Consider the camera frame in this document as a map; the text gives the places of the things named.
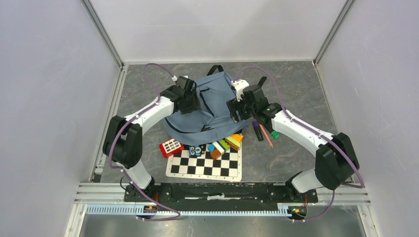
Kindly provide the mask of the purple highlighter marker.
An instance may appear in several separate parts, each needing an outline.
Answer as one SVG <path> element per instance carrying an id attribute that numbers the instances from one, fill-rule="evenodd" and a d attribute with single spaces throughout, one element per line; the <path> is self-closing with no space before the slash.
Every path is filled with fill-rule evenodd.
<path id="1" fill-rule="evenodd" d="M 253 129 L 255 131 L 258 141 L 263 141 L 264 138 L 263 138 L 262 130 L 259 123 L 256 120 L 253 120 L 252 125 L 253 125 Z"/>

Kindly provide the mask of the blue grey backpack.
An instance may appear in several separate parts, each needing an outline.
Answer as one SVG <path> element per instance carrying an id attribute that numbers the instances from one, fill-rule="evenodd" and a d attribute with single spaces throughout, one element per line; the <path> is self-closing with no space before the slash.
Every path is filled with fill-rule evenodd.
<path id="1" fill-rule="evenodd" d="M 201 108 L 164 118 L 168 135 L 184 145 L 196 146 L 218 141 L 249 125 L 251 118 L 235 122 L 231 117 L 227 102 L 236 98 L 232 80 L 221 65 L 212 66 L 206 77 L 196 80 Z"/>

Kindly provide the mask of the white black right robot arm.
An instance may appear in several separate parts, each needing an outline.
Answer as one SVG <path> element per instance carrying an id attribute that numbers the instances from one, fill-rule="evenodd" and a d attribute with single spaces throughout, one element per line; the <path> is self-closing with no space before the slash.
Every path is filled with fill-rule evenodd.
<path id="1" fill-rule="evenodd" d="M 236 98 L 227 102 L 235 122 L 253 118 L 265 127 L 273 137 L 284 134 L 307 149 L 315 157 L 315 166 L 302 171 L 287 182 L 286 197 L 299 201 L 312 189 L 335 190 L 346 185 L 353 174 L 357 177 L 359 163 L 350 138 L 339 133 L 324 132 L 297 119 L 278 103 L 269 103 L 260 84 L 248 84 L 245 80 L 234 81 Z"/>

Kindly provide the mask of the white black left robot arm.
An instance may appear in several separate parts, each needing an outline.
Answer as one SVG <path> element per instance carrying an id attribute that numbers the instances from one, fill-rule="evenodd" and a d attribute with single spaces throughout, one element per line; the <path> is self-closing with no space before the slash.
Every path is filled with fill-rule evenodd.
<path id="1" fill-rule="evenodd" d="M 201 108 L 196 82 L 184 76 L 174 77 L 174 80 L 174 85 L 160 92 L 139 111 L 125 117 L 113 116 L 102 147 L 110 167 L 120 169 L 127 176 L 143 201 L 150 201 L 155 196 L 155 187 L 150 185 L 153 178 L 141 161 L 143 135 L 176 112 L 186 114 Z"/>

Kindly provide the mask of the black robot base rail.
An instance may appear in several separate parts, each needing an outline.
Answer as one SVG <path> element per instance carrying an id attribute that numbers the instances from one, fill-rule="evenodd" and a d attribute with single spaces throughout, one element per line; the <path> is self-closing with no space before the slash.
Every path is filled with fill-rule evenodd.
<path id="1" fill-rule="evenodd" d="M 315 189 L 299 193 L 288 183 L 151 183 L 143 190 L 133 184 L 123 189 L 125 202 L 143 203 L 135 216 L 144 221 L 269 214 L 302 220 L 307 206 L 318 202 Z"/>

